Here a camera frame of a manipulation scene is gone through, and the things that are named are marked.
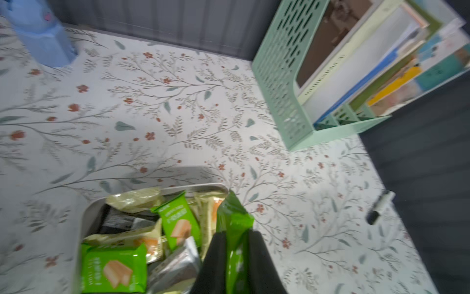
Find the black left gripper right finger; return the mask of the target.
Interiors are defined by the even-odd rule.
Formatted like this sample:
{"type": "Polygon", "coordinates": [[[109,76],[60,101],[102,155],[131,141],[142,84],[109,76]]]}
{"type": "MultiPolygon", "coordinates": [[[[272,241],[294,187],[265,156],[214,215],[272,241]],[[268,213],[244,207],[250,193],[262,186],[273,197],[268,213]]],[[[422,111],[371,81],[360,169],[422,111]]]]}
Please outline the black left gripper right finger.
{"type": "Polygon", "coordinates": [[[287,294],[260,232],[248,231],[248,286],[251,294],[287,294]]]}

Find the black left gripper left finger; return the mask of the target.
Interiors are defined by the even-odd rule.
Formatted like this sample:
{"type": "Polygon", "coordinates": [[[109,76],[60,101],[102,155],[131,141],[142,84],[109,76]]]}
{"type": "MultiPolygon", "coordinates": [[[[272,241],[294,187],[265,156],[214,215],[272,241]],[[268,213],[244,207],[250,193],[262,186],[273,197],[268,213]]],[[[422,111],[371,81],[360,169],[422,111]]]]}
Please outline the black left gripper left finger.
{"type": "Polygon", "coordinates": [[[190,294],[226,293],[226,250],[226,232],[216,233],[190,294]]]}

